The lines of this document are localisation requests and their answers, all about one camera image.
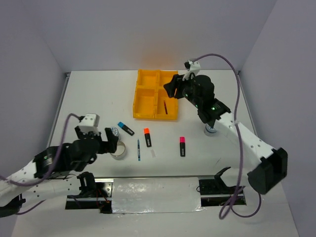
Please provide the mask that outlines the blue gel pen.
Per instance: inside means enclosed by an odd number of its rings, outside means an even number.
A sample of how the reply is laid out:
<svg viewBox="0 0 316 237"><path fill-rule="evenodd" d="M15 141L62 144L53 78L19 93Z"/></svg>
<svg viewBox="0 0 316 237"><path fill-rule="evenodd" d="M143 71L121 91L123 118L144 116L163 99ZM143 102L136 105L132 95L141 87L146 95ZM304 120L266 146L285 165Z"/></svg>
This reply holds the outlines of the blue gel pen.
<svg viewBox="0 0 316 237"><path fill-rule="evenodd" d="M141 161L140 140L139 139L137 139L137 158L138 158L138 161Z"/></svg>

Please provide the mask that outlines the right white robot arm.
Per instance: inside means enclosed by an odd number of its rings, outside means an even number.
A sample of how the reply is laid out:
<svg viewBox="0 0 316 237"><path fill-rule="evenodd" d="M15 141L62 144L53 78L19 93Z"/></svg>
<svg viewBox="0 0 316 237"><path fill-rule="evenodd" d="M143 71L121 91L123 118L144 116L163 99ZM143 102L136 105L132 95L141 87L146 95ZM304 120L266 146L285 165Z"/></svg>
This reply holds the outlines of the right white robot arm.
<svg viewBox="0 0 316 237"><path fill-rule="evenodd" d="M253 170L247 173L250 186L265 195L287 176L288 153L262 141L234 117L234 113L215 97L215 86L206 75L183 80L175 74L164 89L170 98L187 99L197 108L200 120L217 129L232 142L242 145L243 156Z"/></svg>

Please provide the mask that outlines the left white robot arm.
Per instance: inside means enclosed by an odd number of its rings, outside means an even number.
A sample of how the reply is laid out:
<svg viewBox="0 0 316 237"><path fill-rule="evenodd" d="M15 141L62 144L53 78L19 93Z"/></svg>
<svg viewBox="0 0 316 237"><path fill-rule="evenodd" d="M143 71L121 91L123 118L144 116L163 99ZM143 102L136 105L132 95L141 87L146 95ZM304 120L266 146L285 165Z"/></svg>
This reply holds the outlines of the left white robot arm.
<svg viewBox="0 0 316 237"><path fill-rule="evenodd" d="M97 128L82 132L75 128L78 139L62 142L37 154L25 167L7 178L0 178L0 216L20 215L22 205L37 205L58 196L91 197L96 193L94 175L84 171L97 155L115 153L119 141L110 128L105 128L103 141Z"/></svg>

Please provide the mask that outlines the pink cap black highlighter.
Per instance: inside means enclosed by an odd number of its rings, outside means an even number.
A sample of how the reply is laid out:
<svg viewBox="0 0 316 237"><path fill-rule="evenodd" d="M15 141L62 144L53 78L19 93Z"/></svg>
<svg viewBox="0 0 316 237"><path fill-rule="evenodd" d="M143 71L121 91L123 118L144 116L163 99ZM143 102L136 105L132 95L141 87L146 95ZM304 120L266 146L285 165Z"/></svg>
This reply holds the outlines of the pink cap black highlighter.
<svg viewBox="0 0 316 237"><path fill-rule="evenodd" d="M186 140L184 136L180 136L179 145L180 145L180 157L185 157L186 156Z"/></svg>

